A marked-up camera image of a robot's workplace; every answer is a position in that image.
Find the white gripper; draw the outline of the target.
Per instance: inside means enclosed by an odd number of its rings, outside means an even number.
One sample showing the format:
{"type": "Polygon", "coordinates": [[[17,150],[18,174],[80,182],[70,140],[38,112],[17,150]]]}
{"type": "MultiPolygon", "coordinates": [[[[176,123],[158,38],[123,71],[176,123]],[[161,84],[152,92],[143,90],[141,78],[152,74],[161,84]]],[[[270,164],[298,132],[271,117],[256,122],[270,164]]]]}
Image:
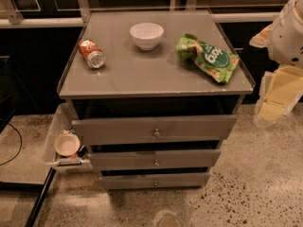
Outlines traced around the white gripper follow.
{"type": "Polygon", "coordinates": [[[268,46],[269,58],[281,64],[277,70],[266,72],[262,77],[254,118],[258,127],[274,125],[287,116],[303,96],[302,9],[301,3],[287,5],[272,25],[249,42],[257,48],[268,46]]]}

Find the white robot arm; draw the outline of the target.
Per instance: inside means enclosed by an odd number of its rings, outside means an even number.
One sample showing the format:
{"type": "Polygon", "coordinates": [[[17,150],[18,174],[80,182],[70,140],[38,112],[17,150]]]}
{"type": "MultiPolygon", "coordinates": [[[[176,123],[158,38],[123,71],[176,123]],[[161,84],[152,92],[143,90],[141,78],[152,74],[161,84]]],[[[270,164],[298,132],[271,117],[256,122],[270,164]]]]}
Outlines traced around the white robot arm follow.
{"type": "Polygon", "coordinates": [[[287,116],[303,96],[303,0],[290,0],[249,44],[266,47],[278,63],[274,72],[264,73],[255,108],[255,124],[267,128],[287,116]]]}

